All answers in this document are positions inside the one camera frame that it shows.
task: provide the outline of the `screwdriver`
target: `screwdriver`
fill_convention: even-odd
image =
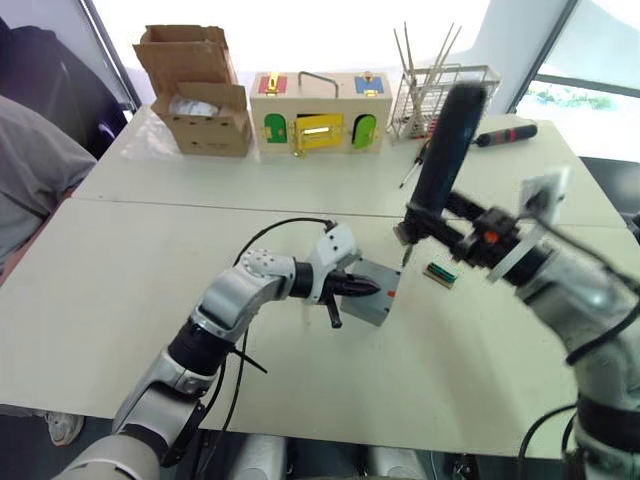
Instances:
[[[538,133],[538,127],[534,124],[524,125],[522,127],[505,128],[495,132],[488,132],[479,135],[473,143],[479,147],[491,147],[501,143],[513,143],[518,140],[535,137]]]
[[[409,170],[409,173],[407,173],[404,177],[404,179],[402,180],[402,182],[400,182],[400,186],[398,188],[402,188],[404,187],[404,185],[409,181],[409,179],[411,178],[411,175],[413,175],[415,173],[415,171],[418,169],[418,167],[420,165],[422,165],[424,163],[424,159],[427,156],[427,148],[429,147],[429,141],[427,140],[426,142],[424,142],[424,145],[422,145],[422,148],[420,149],[420,151],[418,152],[418,156],[416,157],[416,159],[413,161],[413,167],[411,167],[411,169]]]

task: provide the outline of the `person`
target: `person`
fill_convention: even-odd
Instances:
[[[0,288],[95,164],[55,125],[0,96]],[[44,417],[57,446],[72,442],[84,424],[82,416],[12,405],[0,405],[0,414]]]

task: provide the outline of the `sneaker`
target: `sneaker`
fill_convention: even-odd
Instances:
[[[64,447],[73,442],[84,425],[82,415],[70,413],[46,412],[44,419],[49,425],[49,435],[56,447]]]

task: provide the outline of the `box flap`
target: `box flap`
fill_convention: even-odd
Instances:
[[[220,43],[224,48],[229,48],[222,28],[201,27],[200,25],[147,25],[147,30],[140,38],[140,44],[203,42],[205,40]]]
[[[237,83],[221,28],[150,25],[133,48],[156,95],[178,82]]]

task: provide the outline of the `stick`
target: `stick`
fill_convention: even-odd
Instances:
[[[400,54],[400,61],[402,62],[402,71],[407,71],[407,64],[404,63],[404,55],[402,54],[402,48],[400,48],[400,40],[398,40],[398,33],[396,29],[393,29],[393,35],[396,37],[396,45],[398,46],[398,53]]]
[[[458,34],[460,33],[460,30],[462,30],[462,26],[458,27],[458,31],[456,32],[456,34],[454,35],[453,39],[451,40],[451,43],[449,44],[449,47],[445,51],[444,55],[442,55],[442,51],[444,50],[445,45],[447,44],[447,41],[449,40],[449,36],[451,35],[451,30],[453,29],[453,26],[454,26],[454,24],[452,23],[451,27],[449,27],[449,33],[447,33],[447,37],[445,38],[444,43],[442,44],[442,48],[440,49],[440,53],[438,54],[438,57],[436,57],[436,61],[433,64],[433,67],[431,68],[431,71],[429,72],[429,75],[427,76],[428,78],[425,79],[424,85],[421,87],[420,95],[419,95],[419,97],[417,99],[417,101],[419,102],[420,105],[422,105],[422,102],[424,101],[424,97],[427,96],[427,91],[429,90],[431,85],[435,82],[438,73],[440,73],[440,71],[442,70],[442,66],[444,65],[445,60],[449,56],[449,51],[451,51],[451,47],[453,46],[453,44],[455,43],[456,39],[458,38]]]
[[[409,68],[411,69],[411,76],[415,76],[415,69],[413,68],[413,58],[411,58],[411,47],[409,46],[409,33],[407,32],[407,22],[404,22],[404,40],[407,43],[407,57],[409,59]]]

